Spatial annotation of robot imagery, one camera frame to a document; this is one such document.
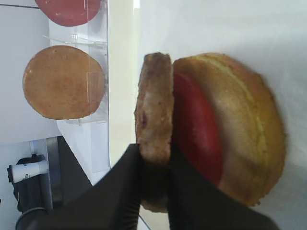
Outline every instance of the red tomato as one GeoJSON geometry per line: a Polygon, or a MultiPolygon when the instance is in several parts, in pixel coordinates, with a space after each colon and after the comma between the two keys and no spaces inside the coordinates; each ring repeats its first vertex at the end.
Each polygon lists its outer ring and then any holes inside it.
{"type": "Polygon", "coordinates": [[[174,74],[172,142],[213,184],[223,172],[222,147],[213,110],[198,84],[187,76],[174,74]]]}
{"type": "Polygon", "coordinates": [[[77,26],[87,23],[96,16],[101,0],[35,0],[35,2],[56,24],[77,26]]]}

